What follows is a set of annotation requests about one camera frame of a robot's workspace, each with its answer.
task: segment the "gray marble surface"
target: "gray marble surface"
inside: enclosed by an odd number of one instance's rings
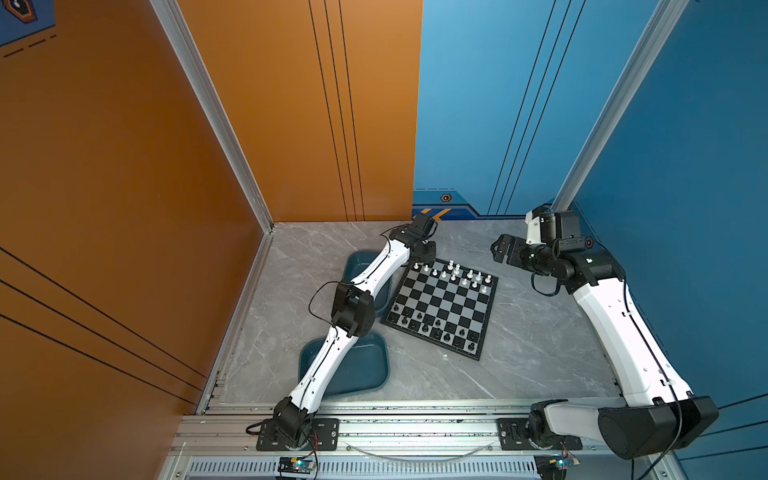
[[[346,258],[380,250],[379,233],[399,222],[279,223],[234,357],[222,403],[277,402],[298,382],[301,349],[328,325],[307,303],[329,280],[340,280]],[[530,399],[617,396],[618,387],[589,320],[564,289],[555,297],[531,289],[530,274],[493,261],[501,233],[525,236],[522,220],[443,221],[433,237],[438,258],[456,260],[500,279],[480,361],[384,326],[390,375],[379,390],[338,400]],[[401,269],[393,279],[402,275]],[[554,281],[539,278],[551,291]],[[334,285],[313,311],[329,318]]]

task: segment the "black cable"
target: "black cable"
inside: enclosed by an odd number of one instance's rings
[[[32,327],[30,327],[30,326],[26,326],[24,323],[18,322],[18,321],[16,321],[16,320],[12,319],[10,316],[6,316],[6,315],[3,315],[2,313],[0,313],[0,317],[1,317],[1,318],[4,318],[4,319],[6,319],[6,320],[8,320],[8,321],[9,321],[9,322],[11,322],[11,323],[14,323],[15,325],[18,325],[18,326],[20,326],[21,328],[25,328],[25,329],[27,329],[27,330],[29,330],[30,332],[33,332],[33,333],[37,333],[39,336],[42,336],[42,337],[44,337],[44,338],[46,338],[46,339],[49,339],[49,340],[51,340],[52,342],[58,343],[59,345],[61,345],[61,346],[65,347],[65,348],[68,348],[68,349],[72,350],[73,352],[77,352],[77,353],[79,353],[79,354],[81,354],[81,355],[83,355],[83,356],[87,356],[89,359],[91,359],[91,360],[95,360],[95,361],[99,362],[101,365],[104,365],[104,366],[108,366],[108,367],[109,367],[109,368],[111,368],[111,369],[117,370],[117,371],[118,371],[118,372],[120,372],[120,373],[124,373],[125,375],[127,375],[127,376],[130,376],[132,379],[136,379],[136,380],[138,380],[139,382],[142,382],[143,384],[149,385],[150,387],[152,387],[152,388],[154,388],[154,389],[158,389],[158,390],[160,390],[161,392],[165,392],[165,393],[167,393],[168,395],[174,396],[174,397],[176,397],[176,398],[177,398],[177,399],[179,399],[179,400],[183,400],[183,401],[185,401],[186,403],[189,403],[189,404],[190,404],[190,405],[192,405],[192,406],[196,406],[196,404],[195,404],[194,402],[190,402],[189,400],[185,399],[184,397],[180,397],[180,396],[176,395],[176,394],[175,394],[175,393],[173,393],[173,392],[169,392],[168,390],[166,390],[166,389],[164,389],[164,388],[162,388],[162,387],[159,387],[159,386],[157,386],[157,385],[155,385],[155,384],[153,384],[153,383],[150,383],[150,382],[148,382],[147,380],[144,380],[144,379],[140,379],[140,378],[139,378],[139,377],[137,377],[136,375],[133,375],[132,373],[128,373],[128,372],[126,372],[126,371],[125,371],[125,370],[123,370],[123,369],[120,369],[120,368],[118,368],[118,367],[116,367],[116,366],[114,366],[114,365],[111,365],[110,363],[106,363],[104,360],[100,360],[100,359],[96,358],[96,357],[95,357],[95,356],[93,356],[93,355],[88,355],[86,352],[83,352],[82,350],[78,350],[78,349],[74,348],[73,346],[67,345],[66,343],[62,342],[61,340],[56,340],[56,339],[55,339],[55,338],[53,338],[52,336],[49,336],[49,335],[45,335],[43,332],[41,332],[41,331],[39,331],[39,330],[36,330],[36,329],[33,329],[33,328],[32,328]]]
[[[251,429],[255,429],[256,427],[261,427],[262,425],[264,425],[264,422],[266,422],[266,420],[262,420],[261,422],[251,423],[245,428],[245,433],[247,433],[248,435],[259,435],[260,430],[259,432],[253,432],[251,431]]]
[[[195,372],[195,373],[196,373],[196,374],[198,374],[199,376],[201,376],[201,377],[203,377],[203,378],[207,378],[207,376],[205,376],[204,374],[202,374],[202,373],[198,372],[197,370],[193,369],[191,366],[189,366],[189,365],[187,365],[186,363],[182,362],[181,360],[179,360],[179,359],[178,359],[178,358],[176,358],[175,356],[171,355],[170,353],[166,352],[165,350],[163,350],[163,349],[162,349],[162,348],[160,348],[159,346],[155,345],[154,343],[150,342],[149,340],[147,340],[147,339],[146,339],[146,338],[144,338],[143,336],[139,335],[139,334],[138,334],[138,333],[136,333],[135,331],[131,330],[131,329],[130,329],[130,328],[128,328],[127,326],[125,326],[125,325],[123,325],[122,323],[118,322],[118,321],[117,321],[116,319],[114,319],[112,316],[109,316],[109,315],[107,315],[107,314],[106,314],[106,313],[105,313],[103,310],[100,310],[100,309],[98,309],[96,306],[94,306],[92,303],[89,303],[89,302],[88,302],[87,300],[85,300],[83,297],[81,297],[81,296],[79,296],[79,295],[75,294],[74,292],[72,292],[71,290],[69,290],[67,287],[65,287],[65,286],[61,285],[61,284],[60,284],[59,282],[57,282],[56,280],[53,280],[51,277],[49,277],[49,276],[45,275],[43,272],[41,272],[40,270],[38,270],[38,269],[34,268],[34,267],[33,267],[32,265],[30,265],[29,263],[26,263],[24,260],[22,260],[22,259],[18,258],[18,257],[17,257],[16,255],[14,255],[13,253],[11,253],[11,252],[7,251],[5,248],[3,248],[3,247],[0,247],[0,252],[3,252],[3,253],[5,253],[6,255],[8,255],[9,257],[11,257],[13,260],[16,260],[17,262],[19,262],[21,265],[24,265],[24,266],[26,266],[27,268],[29,268],[29,269],[30,269],[30,270],[32,270],[33,272],[37,273],[39,276],[42,276],[42,277],[43,277],[43,278],[45,278],[47,281],[49,281],[49,282],[53,283],[54,285],[56,285],[56,286],[57,286],[57,287],[59,287],[60,289],[64,290],[66,293],[69,293],[69,294],[70,294],[70,295],[72,295],[74,298],[76,298],[76,299],[80,300],[82,303],[85,303],[86,305],[88,305],[89,307],[91,307],[93,310],[96,310],[97,312],[99,312],[101,315],[104,315],[104,316],[106,316],[108,319],[112,320],[113,322],[115,322],[115,323],[116,323],[116,324],[118,324],[119,326],[123,327],[123,328],[124,328],[124,329],[126,329],[128,332],[131,332],[131,333],[133,333],[135,336],[139,337],[140,339],[142,339],[142,340],[143,340],[143,341],[145,341],[146,343],[149,343],[149,344],[150,344],[150,345],[152,345],[154,348],[156,348],[156,349],[160,350],[162,353],[165,353],[165,354],[166,354],[166,355],[168,355],[170,358],[172,358],[172,359],[176,360],[176,361],[177,361],[177,362],[179,362],[181,365],[183,365],[183,366],[186,366],[188,369],[192,370],[193,372]]]
[[[672,442],[668,445],[668,447],[665,448],[665,450],[659,455],[659,458],[654,460],[653,463],[650,464],[650,467],[643,473],[643,475],[640,475],[640,477],[637,480],[643,480],[643,478],[647,477],[647,475],[654,469],[656,465],[658,465],[659,462],[661,462],[661,459],[664,458],[664,456],[670,451],[672,446],[677,443],[677,440],[680,438],[680,433],[683,431],[683,408],[680,406],[680,400],[677,398],[677,394],[674,392],[674,388],[672,388],[672,384],[670,383],[670,379],[667,376],[667,373],[664,371],[664,369],[661,367],[661,362],[659,362],[659,359],[656,357],[656,354],[650,347],[650,343],[645,339],[645,335],[643,335],[643,332],[640,330],[640,327],[637,326],[637,322],[635,322],[632,313],[630,313],[629,310],[629,303],[627,302],[627,289],[629,288],[629,284],[627,283],[627,274],[624,274],[624,308],[627,310],[627,315],[629,316],[629,319],[632,320],[632,323],[634,324],[634,328],[637,329],[637,332],[640,333],[640,337],[643,339],[643,342],[645,343],[645,346],[648,348],[648,351],[650,352],[650,355],[653,356],[654,361],[656,362],[656,365],[659,367],[659,372],[661,375],[664,376],[664,379],[667,381],[667,386],[670,389],[670,392],[672,393],[672,397],[674,398],[675,405],[677,406],[677,433],[674,436],[674,439],[672,439]]]
[[[125,347],[124,347],[124,346],[122,346],[120,343],[117,343],[117,342],[115,342],[114,340],[112,340],[112,339],[109,339],[109,338],[107,338],[107,337],[106,337],[106,336],[104,336],[104,335],[101,335],[101,334],[100,334],[99,332],[97,332],[96,330],[93,330],[93,329],[91,329],[91,328],[87,327],[86,325],[83,325],[82,323],[78,322],[77,320],[75,320],[75,319],[71,318],[70,316],[67,316],[67,315],[63,314],[62,312],[59,312],[58,310],[56,310],[56,309],[55,309],[55,308],[53,308],[52,306],[49,306],[47,303],[44,303],[44,302],[42,302],[41,300],[38,300],[38,299],[34,298],[32,295],[30,295],[30,294],[28,294],[28,293],[26,293],[26,292],[23,292],[23,291],[21,291],[20,289],[16,288],[15,286],[11,285],[10,283],[6,282],[5,280],[3,280],[3,279],[0,279],[0,283],[2,283],[2,284],[3,284],[3,285],[5,285],[6,287],[8,287],[8,288],[10,288],[10,289],[14,290],[14,291],[15,291],[15,292],[17,292],[17,293],[20,293],[21,295],[23,295],[23,296],[26,296],[27,298],[29,298],[29,299],[30,299],[30,300],[32,300],[33,302],[36,302],[37,304],[44,306],[44,307],[45,307],[45,308],[47,308],[48,310],[51,310],[53,313],[56,313],[56,314],[58,314],[59,316],[61,316],[61,317],[64,317],[65,319],[67,319],[67,320],[69,320],[70,322],[74,323],[75,325],[77,325],[77,326],[81,327],[82,329],[85,329],[85,330],[87,330],[88,332],[90,332],[90,333],[93,333],[94,335],[96,335],[96,336],[97,336],[97,337],[99,337],[100,339],[103,339],[103,340],[106,340],[106,341],[108,341],[109,343],[111,343],[112,345],[116,346],[117,348],[119,348],[119,349],[123,350],[124,352],[130,353],[131,355],[135,356],[135,357],[136,357],[136,358],[138,358],[139,360],[142,360],[142,361],[144,361],[144,362],[146,362],[146,363],[149,363],[149,364],[150,364],[150,365],[152,365],[154,368],[156,368],[156,369],[159,369],[159,370],[160,370],[160,371],[162,371],[162,372],[166,372],[168,375],[170,375],[170,376],[174,377],[174,378],[175,378],[175,379],[177,379],[177,380],[180,380],[181,382],[184,382],[184,383],[186,383],[187,385],[189,385],[189,386],[190,386],[190,387],[192,387],[193,389],[196,389],[196,390],[198,390],[198,391],[200,391],[200,392],[202,392],[202,391],[203,391],[203,390],[202,390],[200,387],[197,387],[197,386],[195,386],[195,385],[192,385],[192,384],[191,384],[191,383],[189,383],[187,380],[185,380],[185,379],[182,379],[181,377],[179,377],[179,376],[177,376],[177,375],[174,375],[173,373],[171,373],[171,372],[167,371],[166,369],[164,369],[163,367],[159,366],[158,364],[156,364],[156,363],[153,363],[153,362],[151,362],[150,360],[147,360],[147,359],[145,359],[143,356],[139,355],[138,353],[134,353],[134,352],[133,352],[133,351],[131,351],[130,349],[127,349],[127,348],[125,348]]]
[[[544,293],[544,292],[540,292],[540,291],[536,290],[536,284],[534,283],[534,278],[536,278],[536,275],[538,275],[536,272],[531,273],[531,288],[536,293],[540,293],[541,295],[544,295],[544,296],[555,296],[558,293],[560,293],[560,285],[561,284],[560,284],[560,280],[559,279],[558,279],[558,284],[555,286],[554,292],[552,292],[552,293]]]

